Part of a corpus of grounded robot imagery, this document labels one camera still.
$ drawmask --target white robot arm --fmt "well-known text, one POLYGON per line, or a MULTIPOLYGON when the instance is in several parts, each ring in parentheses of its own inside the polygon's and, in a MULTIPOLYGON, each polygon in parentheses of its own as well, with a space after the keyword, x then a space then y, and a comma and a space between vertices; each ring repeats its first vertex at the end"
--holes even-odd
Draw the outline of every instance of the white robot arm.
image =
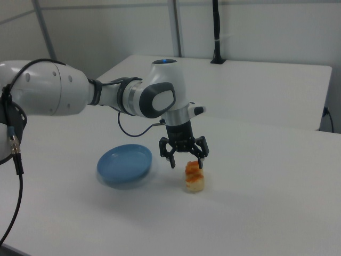
MULTIPOLYGON (((8 84, 28 62, 0 63, 0 88, 3 91, 8 89, 8 84)), ((18 113, 25 117, 23 112, 27 115, 64 116, 78 114, 86 105, 110 106, 129 115, 146 118, 161 116, 169 139, 159 141, 160 155, 170 161, 172 168, 175 166, 173 154, 176 151, 194 154, 200 166, 208 155, 205 137, 195 139, 190 123, 192 117, 203 113, 206 108, 187 100, 183 74, 175 60, 154 61, 151 72, 144 80, 137 77, 119 78, 108 83, 88 79, 81 71, 62 63, 38 62, 18 77, 10 94, 11 101, 17 104, 17 107, 14 104, 9 106, 13 120, 18 119, 15 117, 18 113), (167 144, 172 147, 170 152, 166 150, 167 144)), ((13 124, 19 140, 25 124, 13 124)), ((10 158, 10 153, 6 118, 1 109, 0 163, 10 158)))

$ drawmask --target blue plate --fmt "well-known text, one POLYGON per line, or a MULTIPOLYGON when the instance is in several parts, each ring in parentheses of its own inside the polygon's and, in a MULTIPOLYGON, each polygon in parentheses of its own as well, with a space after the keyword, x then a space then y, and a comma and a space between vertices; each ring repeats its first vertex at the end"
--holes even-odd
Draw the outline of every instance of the blue plate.
POLYGON ((148 148, 122 145, 106 152, 97 163, 103 181, 119 184, 135 181, 145 176, 150 168, 152 155, 148 148))

